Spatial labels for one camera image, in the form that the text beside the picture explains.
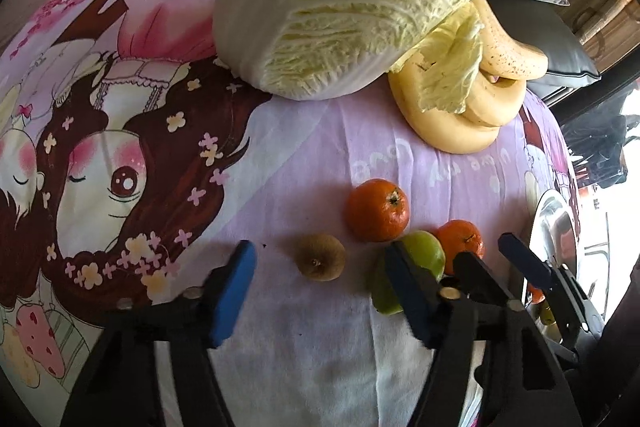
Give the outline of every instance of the metal bowl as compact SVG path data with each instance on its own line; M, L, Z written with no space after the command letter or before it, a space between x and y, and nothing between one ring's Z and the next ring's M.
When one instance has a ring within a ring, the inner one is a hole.
M553 266L566 264L577 277L578 247L571 208L560 192L548 190L542 194L533 218L529 248L541 261Z

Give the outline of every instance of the green apple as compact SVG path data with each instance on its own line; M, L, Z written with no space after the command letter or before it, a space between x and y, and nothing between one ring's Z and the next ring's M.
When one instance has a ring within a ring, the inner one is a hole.
M445 255L437 238L424 230L405 235L400 239L407 253L417 266L426 268L439 281L444 274ZM385 256L381 253L369 281L373 306L384 315L402 311L398 297L385 273Z

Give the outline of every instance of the pink cheek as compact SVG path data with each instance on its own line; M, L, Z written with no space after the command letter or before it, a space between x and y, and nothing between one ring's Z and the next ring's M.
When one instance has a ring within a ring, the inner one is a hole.
M18 151L18 163L23 174L31 178L36 172L36 151L31 142L27 142Z
M68 175L74 178L81 178L82 171L89 165L96 150L96 139L94 136L82 140L69 155Z
M113 160L116 168L129 166L139 176L146 176L145 158L136 138L132 137L131 140L118 147L113 155Z

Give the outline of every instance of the green fruit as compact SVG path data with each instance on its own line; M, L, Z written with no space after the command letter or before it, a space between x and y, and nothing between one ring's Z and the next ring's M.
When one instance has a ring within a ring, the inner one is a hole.
M439 281L444 274L445 255L434 235L423 230L409 233L400 239L417 266L428 269ZM380 254L369 282L373 306L384 315L402 311L398 297L385 273L385 256Z
M549 307L548 302L543 302L540 304L540 322L542 322L545 326L550 326L554 324L556 318L554 317L551 308Z

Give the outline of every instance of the cartoon girl face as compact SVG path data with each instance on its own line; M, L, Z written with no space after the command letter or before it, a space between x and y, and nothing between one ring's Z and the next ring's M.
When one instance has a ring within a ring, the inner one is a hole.
M10 129L0 138L0 188L14 198L18 217L29 212L44 175L36 169L36 150L29 135Z
M63 257L109 250L145 185L145 160L135 134L107 130L78 143L69 155L56 220Z

